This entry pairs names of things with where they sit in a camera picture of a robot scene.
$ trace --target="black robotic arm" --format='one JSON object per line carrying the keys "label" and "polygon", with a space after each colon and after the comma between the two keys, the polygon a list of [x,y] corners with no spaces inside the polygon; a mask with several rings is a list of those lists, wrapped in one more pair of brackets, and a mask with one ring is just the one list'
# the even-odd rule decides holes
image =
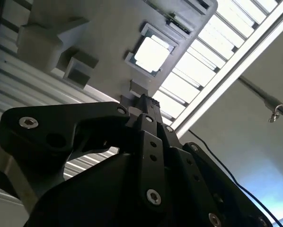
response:
{"label": "black robotic arm", "polygon": [[[67,161],[118,154],[65,181]],[[0,188],[19,198],[26,227],[272,227],[194,143],[182,146],[159,103],[15,108],[0,122]]]}

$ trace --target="white wall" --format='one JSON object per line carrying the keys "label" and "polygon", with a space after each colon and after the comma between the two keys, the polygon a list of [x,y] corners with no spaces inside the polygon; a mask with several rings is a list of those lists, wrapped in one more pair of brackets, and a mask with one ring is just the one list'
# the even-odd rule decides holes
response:
{"label": "white wall", "polygon": [[[283,102],[283,33],[244,76]],[[283,218],[283,117],[268,124],[270,115],[264,103],[236,81],[191,130],[238,181]],[[189,132],[181,138],[187,141],[201,145]]]}

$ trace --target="black cable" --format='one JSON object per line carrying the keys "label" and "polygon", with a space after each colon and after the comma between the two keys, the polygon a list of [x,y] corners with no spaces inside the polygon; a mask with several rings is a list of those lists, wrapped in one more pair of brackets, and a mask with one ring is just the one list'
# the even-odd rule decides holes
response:
{"label": "black cable", "polygon": [[273,219],[274,221],[280,226],[283,227],[283,225],[280,223],[280,221],[271,213],[271,211],[269,211],[269,209],[267,207],[265,207],[265,205],[258,199],[256,198],[251,192],[249,192],[246,188],[244,188],[243,186],[241,186],[236,178],[234,177],[234,175],[231,173],[231,171],[222,163],[222,161],[219,160],[219,158],[216,157],[216,155],[210,150],[210,148],[208,147],[208,145],[206,144],[206,142],[201,139],[199,136],[197,136],[194,132],[192,132],[191,130],[188,130],[192,135],[194,135],[198,140],[200,140],[204,146],[207,148],[207,150],[210,152],[210,154],[219,162],[219,164],[221,164],[221,166],[228,172],[228,174],[231,176],[233,182],[241,189],[243,190],[245,193],[247,193],[252,199],[254,199]]}

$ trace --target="screw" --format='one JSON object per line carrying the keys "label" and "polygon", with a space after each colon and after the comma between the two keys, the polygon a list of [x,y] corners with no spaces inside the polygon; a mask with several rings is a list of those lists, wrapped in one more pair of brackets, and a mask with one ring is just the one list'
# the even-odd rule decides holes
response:
{"label": "screw", "polygon": [[161,197],[159,193],[153,189],[147,190],[147,199],[155,206],[159,206],[161,204]]}
{"label": "screw", "polygon": [[193,151],[198,151],[197,146],[195,146],[194,144],[192,144],[191,147],[192,147]]}
{"label": "screw", "polygon": [[22,117],[18,121],[19,125],[25,129],[34,129],[38,126],[38,121],[33,117]]}
{"label": "screw", "polygon": [[215,214],[210,213],[209,220],[214,227],[221,227],[221,221]]}
{"label": "screw", "polygon": [[149,122],[153,122],[153,119],[150,118],[149,116],[146,116],[146,119],[147,119]]}
{"label": "screw", "polygon": [[166,129],[167,129],[169,132],[173,132],[173,129],[172,129],[170,126],[167,126]]}
{"label": "screw", "polygon": [[262,224],[263,227],[268,227],[268,225],[266,224],[265,220],[262,217],[259,217],[258,220]]}
{"label": "screw", "polygon": [[125,111],[125,110],[123,110],[123,109],[122,109],[122,108],[120,108],[120,107],[118,107],[117,111],[118,111],[118,112],[120,112],[121,114],[125,114],[125,113],[126,113],[126,111]]}

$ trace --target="metal rod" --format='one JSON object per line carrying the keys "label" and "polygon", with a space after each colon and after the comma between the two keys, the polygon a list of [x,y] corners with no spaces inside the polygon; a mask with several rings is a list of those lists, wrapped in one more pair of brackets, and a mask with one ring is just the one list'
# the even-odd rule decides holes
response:
{"label": "metal rod", "polygon": [[243,76],[240,76],[238,80],[258,97],[260,97],[264,101],[266,107],[269,108],[273,114],[281,114],[283,116],[283,103],[281,101],[274,96],[269,95]]}

